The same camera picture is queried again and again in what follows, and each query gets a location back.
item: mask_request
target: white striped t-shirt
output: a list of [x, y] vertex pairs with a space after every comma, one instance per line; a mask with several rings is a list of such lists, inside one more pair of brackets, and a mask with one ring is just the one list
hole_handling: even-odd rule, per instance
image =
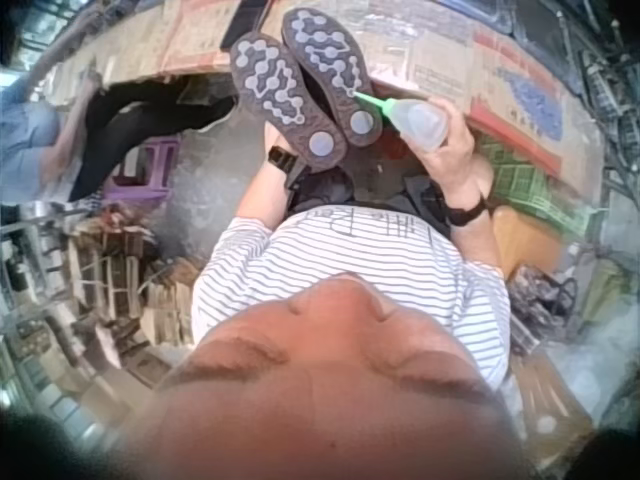
[[271, 231], [235, 218], [194, 286], [196, 342], [237, 312], [288, 298], [353, 272], [399, 304], [421, 310], [464, 344], [492, 388], [509, 352], [509, 298], [502, 273], [467, 262], [420, 218], [364, 207], [318, 207]]

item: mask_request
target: gray rubber sole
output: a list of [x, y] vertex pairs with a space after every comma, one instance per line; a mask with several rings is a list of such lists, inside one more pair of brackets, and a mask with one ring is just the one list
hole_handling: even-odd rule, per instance
[[231, 49], [231, 74], [243, 104], [272, 123], [314, 171], [347, 153], [347, 142], [307, 91], [291, 52], [261, 33], [248, 33]]
[[373, 95], [362, 51], [337, 20], [314, 8], [294, 8], [282, 20], [282, 39], [298, 63], [320, 84], [333, 116], [352, 145], [366, 147], [382, 133], [377, 107], [354, 91]]

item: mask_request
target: plastic squeeze bottle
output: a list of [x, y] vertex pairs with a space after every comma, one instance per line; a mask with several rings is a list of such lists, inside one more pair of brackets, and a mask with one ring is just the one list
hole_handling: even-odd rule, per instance
[[382, 108], [400, 133], [410, 137], [427, 152], [437, 149], [447, 137], [449, 119], [446, 112], [428, 102], [415, 99], [379, 98], [355, 92], [356, 97]]

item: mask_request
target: purple plastic stool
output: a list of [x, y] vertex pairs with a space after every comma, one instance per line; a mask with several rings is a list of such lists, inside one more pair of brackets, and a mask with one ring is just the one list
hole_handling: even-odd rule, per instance
[[164, 200], [171, 191], [167, 185], [179, 150], [177, 136], [154, 137], [142, 143], [135, 150], [137, 154], [134, 153], [136, 175], [122, 174], [124, 162], [116, 167], [105, 182], [104, 202]]

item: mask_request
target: wrist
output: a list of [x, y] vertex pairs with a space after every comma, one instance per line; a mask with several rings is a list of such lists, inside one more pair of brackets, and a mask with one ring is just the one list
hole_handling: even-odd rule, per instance
[[480, 202], [482, 193], [475, 180], [469, 178], [465, 182], [442, 188], [444, 201], [449, 208], [471, 210]]

